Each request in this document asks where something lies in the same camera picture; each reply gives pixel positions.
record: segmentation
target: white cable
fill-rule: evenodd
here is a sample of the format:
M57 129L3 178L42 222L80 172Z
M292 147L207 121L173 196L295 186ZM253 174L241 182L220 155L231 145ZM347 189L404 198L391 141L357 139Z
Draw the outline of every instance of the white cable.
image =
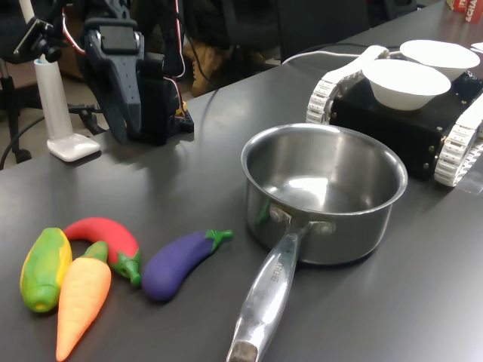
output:
M389 53L390 55L397 55L400 54L400 51L392 51ZM314 54L324 54L324 55L331 55L333 57L347 57L347 58L358 58L361 54L344 54L344 53L334 53L332 51L311 51L309 53L302 53L302 54L297 54L293 55L290 58L287 58L282 64L286 64L288 62L291 62L294 59L301 58L301 57L307 57L309 55L314 55Z
M171 78L168 78L168 77L163 77L163 79L166 79L166 80L170 81L171 83L173 83L174 89L176 89L176 93L178 95L178 101L180 103L180 109L183 111L183 103L181 102L181 94L180 94L180 89L178 88L178 84L176 83L176 81L174 79L171 79Z
M178 0L175 0L174 1L175 5L176 5L176 13L179 15L180 14L180 10L178 8ZM177 33L177 37L178 37L178 51L180 52L180 59L181 59L181 63L183 64L183 71L181 72L180 75L176 75L175 78L181 78L185 71L186 71L186 67L184 65L184 59L183 59L183 46L181 44L181 31L180 31L180 21L178 19L176 19L176 33Z
M67 41L74 47L74 49L78 53L85 55L85 50L78 46L78 44L75 42L74 38L70 35L69 30L67 30L66 18L67 18L66 13L64 13L62 11L62 32L63 32L63 34L66 36Z

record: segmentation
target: white stand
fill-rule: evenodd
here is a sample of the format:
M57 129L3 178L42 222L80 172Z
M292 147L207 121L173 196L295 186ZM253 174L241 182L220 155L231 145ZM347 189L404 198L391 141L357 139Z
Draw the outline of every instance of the white stand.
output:
M66 162L76 161L99 151L99 143L73 133L57 62L49 63L42 56L34 64L49 135L48 149Z

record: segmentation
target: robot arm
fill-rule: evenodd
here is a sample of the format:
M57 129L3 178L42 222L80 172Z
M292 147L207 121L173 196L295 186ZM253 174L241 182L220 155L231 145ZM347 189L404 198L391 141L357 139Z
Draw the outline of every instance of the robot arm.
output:
M60 58L59 38L65 26L62 8L67 0L55 0L45 20L35 17L30 0L19 0L27 33L14 51L19 59L40 57L48 62ZM120 143L128 131L141 129L141 102L137 69L144 58L144 38L130 18L129 0L80 0L85 22L77 47L77 63Z

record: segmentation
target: toy carrot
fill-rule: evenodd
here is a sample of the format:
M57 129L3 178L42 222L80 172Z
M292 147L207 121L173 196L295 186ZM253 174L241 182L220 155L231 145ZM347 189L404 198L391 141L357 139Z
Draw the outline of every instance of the toy carrot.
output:
M92 244L72 262L60 289L57 360L65 360L96 319L111 285L104 241Z

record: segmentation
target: table surface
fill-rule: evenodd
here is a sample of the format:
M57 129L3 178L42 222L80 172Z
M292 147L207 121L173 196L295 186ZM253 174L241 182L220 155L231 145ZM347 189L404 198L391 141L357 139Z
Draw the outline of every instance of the table surface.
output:
M350 40L481 41L481 25L462 25L463 17L442 5ZM103 310L69 360L225 360L242 301L266 256L244 225L242 147L268 127L303 121L323 68L346 61L305 58L193 100L195 134L160 148L119 146L107 134L97 138L100 157L72 165L46 156L2 171L2 360L54 360L57 316L23 306L20 270L42 229L64 228L86 216L124 224L139 241L143 263L196 230L232 229L235 237L167 304L150 302L115 275ZM345 268L300 265L264 361L481 360L482 171L479 162L451 192L411 180L383 243L365 262ZM72 248L79 256L86 244Z

